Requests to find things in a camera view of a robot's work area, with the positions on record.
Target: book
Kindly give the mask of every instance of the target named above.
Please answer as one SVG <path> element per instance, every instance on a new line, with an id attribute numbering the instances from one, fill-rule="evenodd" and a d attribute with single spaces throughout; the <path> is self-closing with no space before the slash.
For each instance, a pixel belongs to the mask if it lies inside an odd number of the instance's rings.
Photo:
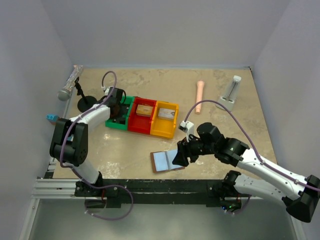
<path id="1" fill-rule="evenodd" d="M 154 173 L 182 170 L 185 167 L 172 164 L 178 150 L 151 152 L 151 164 Z"/>

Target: microphone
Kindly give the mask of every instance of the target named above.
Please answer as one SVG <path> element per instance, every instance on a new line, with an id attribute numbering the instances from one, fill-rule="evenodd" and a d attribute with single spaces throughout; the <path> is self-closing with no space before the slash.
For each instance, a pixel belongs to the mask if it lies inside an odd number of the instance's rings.
<path id="1" fill-rule="evenodd" d="M 65 82 L 65 86 L 60 91 L 58 91 L 57 96 L 59 100 L 65 102 L 68 99 L 70 99 L 71 93 L 76 85 L 75 81 L 78 77 L 80 77 L 83 71 L 84 71 L 84 66 L 82 65 L 76 65 L 74 67 L 73 72 L 71 73 L 68 80 Z"/>

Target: round base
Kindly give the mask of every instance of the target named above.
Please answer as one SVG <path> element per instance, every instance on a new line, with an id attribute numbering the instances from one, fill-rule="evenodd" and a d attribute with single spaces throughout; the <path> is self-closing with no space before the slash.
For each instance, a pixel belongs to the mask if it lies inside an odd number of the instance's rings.
<path id="1" fill-rule="evenodd" d="M 97 103 L 97 99 L 93 96 L 85 96 L 85 99 L 88 103 L 85 103 L 85 100 L 81 98 L 77 104 L 79 111 L 82 113 L 92 108 L 92 106 Z"/>

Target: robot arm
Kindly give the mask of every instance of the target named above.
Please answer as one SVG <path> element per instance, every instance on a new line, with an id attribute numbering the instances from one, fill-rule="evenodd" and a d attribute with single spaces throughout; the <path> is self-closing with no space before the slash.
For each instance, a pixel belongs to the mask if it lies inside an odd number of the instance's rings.
<path id="1" fill-rule="evenodd" d="M 247 144 L 235 138 L 224 137 L 210 122 L 203 123 L 197 128 L 199 137 L 191 134 L 194 129 L 191 122 L 182 122 L 179 129 L 187 133 L 187 136 L 177 143 L 178 152 L 173 164 L 187 167 L 188 159 L 194 163 L 200 155 L 214 155 L 224 164 L 239 167 L 262 178 L 257 180 L 230 171 L 223 180 L 226 190 L 269 199 L 286 207 L 286 211 L 293 217 L 303 222 L 311 221 L 320 193 L 303 185 L 319 188 L 319 178 L 313 175 L 304 177 L 295 174 L 262 156 L 261 162 Z"/>
<path id="2" fill-rule="evenodd" d="M 110 88 L 105 91 L 105 95 L 108 95 Z M 67 134 L 67 130 L 76 119 L 80 118 L 71 130 L 69 139 L 64 147 L 63 164 L 65 166 L 71 166 L 75 171 L 87 180 L 90 184 L 95 184 L 99 171 L 96 170 L 91 162 L 87 159 L 88 155 L 88 136 L 97 125 L 107 121 L 110 118 L 119 116 L 122 117 L 122 95 L 124 91 L 119 88 L 115 88 L 112 96 L 108 101 L 101 105 L 99 108 L 99 102 L 104 97 L 92 106 L 91 112 L 82 117 L 82 113 L 78 116 L 70 119 L 61 118 L 57 121 L 50 145 L 50 155 L 60 160 L 60 153 L 62 149 L 63 140 Z"/>

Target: white wall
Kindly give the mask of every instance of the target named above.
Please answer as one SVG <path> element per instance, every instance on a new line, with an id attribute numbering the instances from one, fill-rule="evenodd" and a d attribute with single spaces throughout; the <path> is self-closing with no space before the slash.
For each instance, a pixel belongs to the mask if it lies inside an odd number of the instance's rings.
<path id="1" fill-rule="evenodd" d="M 320 177 L 320 1 L 292 0 L 253 67 L 277 161 Z M 304 229 L 318 240 L 320 206 Z"/>
<path id="2" fill-rule="evenodd" d="M 42 0 L 74 64 L 251 66 L 290 0 Z"/>
<path id="3" fill-rule="evenodd" d="M 57 91 L 72 64 L 40 0 L 5 0 L 0 7 L 0 239 L 18 239 L 35 179 L 49 160 L 61 114 Z"/>

